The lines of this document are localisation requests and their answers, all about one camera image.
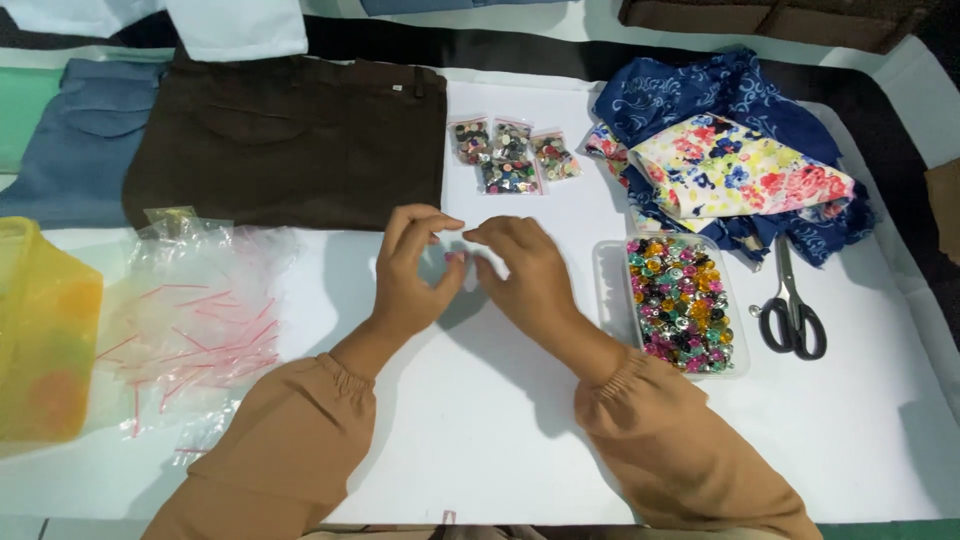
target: brown cloth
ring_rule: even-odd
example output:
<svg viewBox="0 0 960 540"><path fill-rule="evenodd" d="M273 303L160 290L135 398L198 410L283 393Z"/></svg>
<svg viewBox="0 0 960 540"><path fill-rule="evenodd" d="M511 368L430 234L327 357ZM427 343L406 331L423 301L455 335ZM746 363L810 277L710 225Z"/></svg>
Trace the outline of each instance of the brown cloth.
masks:
<svg viewBox="0 0 960 540"><path fill-rule="evenodd" d="M237 225L383 231L440 207L446 79L306 57L205 63L178 50L127 172L123 207L192 206Z"/></svg>
<svg viewBox="0 0 960 540"><path fill-rule="evenodd" d="M574 405L649 526L756 532L722 538L822 538L800 496L707 407L703 391L665 362L632 356L603 386L581 384ZM372 383L330 355L277 368L253 386L143 538L301 537L347 496L374 416Z"/></svg>
<svg viewBox="0 0 960 540"><path fill-rule="evenodd" d="M620 22L665 32L757 34L886 54L940 0L624 0Z"/></svg>
<svg viewBox="0 0 960 540"><path fill-rule="evenodd" d="M960 159L926 171L926 191L937 220L940 251L960 264Z"/></svg>

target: white table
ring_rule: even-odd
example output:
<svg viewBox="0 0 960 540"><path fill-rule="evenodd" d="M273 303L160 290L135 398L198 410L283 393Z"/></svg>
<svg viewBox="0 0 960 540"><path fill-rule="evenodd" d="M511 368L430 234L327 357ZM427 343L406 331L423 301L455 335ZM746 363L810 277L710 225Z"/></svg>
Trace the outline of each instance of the white table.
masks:
<svg viewBox="0 0 960 540"><path fill-rule="evenodd" d="M594 97L450 83L449 112L526 117L561 126L574 144L592 124ZM474 170L446 159L444 210L468 226L497 214L539 219L566 257L580 308L600 322L592 251L625 237L622 187L584 158L587 174L552 184L549 196L481 196ZM48 237L77 248L123 234ZM380 243L375 233L298 238L300 259L282 277L280 352L289 359L327 350L369 313ZM815 521L960 517L960 430L876 241L847 248L823 270L794 259L800 294L829 338L814 362L772 353L746 311L776 292L775 265L754 274L725 257L752 368L741 380L700 382L710 406L793 484ZM482 295L464 294L452 311L448 328L417 336L377 379L371 452L329 521L439 523L453 510L458 524L632 523L574 423L573 376ZM183 479L166 464L177 436L121 441L117 430L99 430L0 460L0 514L150 518Z"/></svg>

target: tan sleeve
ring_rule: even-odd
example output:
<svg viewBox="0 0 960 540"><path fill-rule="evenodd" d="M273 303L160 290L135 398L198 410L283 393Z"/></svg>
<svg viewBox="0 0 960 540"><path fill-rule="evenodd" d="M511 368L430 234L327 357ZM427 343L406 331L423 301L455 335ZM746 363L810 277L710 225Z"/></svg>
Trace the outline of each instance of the tan sleeve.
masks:
<svg viewBox="0 0 960 540"><path fill-rule="evenodd" d="M347 477L370 448L375 409L372 383L330 355L275 369L190 466L143 538L301 537L347 496Z"/></svg>
<svg viewBox="0 0 960 540"><path fill-rule="evenodd" d="M581 383L575 408L651 527L822 538L797 492L666 362L634 351L605 385Z"/></svg>

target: belt loop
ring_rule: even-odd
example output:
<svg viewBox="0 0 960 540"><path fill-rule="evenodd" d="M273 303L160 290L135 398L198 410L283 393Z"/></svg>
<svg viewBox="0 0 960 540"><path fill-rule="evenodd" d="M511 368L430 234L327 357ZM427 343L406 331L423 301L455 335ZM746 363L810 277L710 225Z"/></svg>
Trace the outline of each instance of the belt loop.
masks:
<svg viewBox="0 0 960 540"><path fill-rule="evenodd" d="M426 96L426 93L423 92L423 68L418 65L414 66L414 95L416 97Z"/></svg>

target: blue batik fabric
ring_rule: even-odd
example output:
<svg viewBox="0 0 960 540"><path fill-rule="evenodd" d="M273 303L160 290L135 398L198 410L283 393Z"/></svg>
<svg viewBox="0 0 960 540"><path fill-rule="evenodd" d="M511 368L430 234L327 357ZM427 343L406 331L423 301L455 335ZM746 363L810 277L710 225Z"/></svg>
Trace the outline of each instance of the blue batik fabric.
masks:
<svg viewBox="0 0 960 540"><path fill-rule="evenodd" d="M805 156L835 166L840 150L827 128L797 102L763 78L756 53L748 49L717 55L685 67L638 58L607 83L594 112L627 148L695 114L711 112L753 128ZM643 216L667 230L683 231L653 202L653 190L632 165L628 198ZM827 258L867 235L876 217L866 188L857 183L853 200L773 215L720 218L701 231L721 249L740 250L760 262L769 246L786 232L800 255L821 266Z"/></svg>
<svg viewBox="0 0 960 540"><path fill-rule="evenodd" d="M0 191L0 216L29 217L44 229L126 227L120 193L165 69L71 60L19 175Z"/></svg>

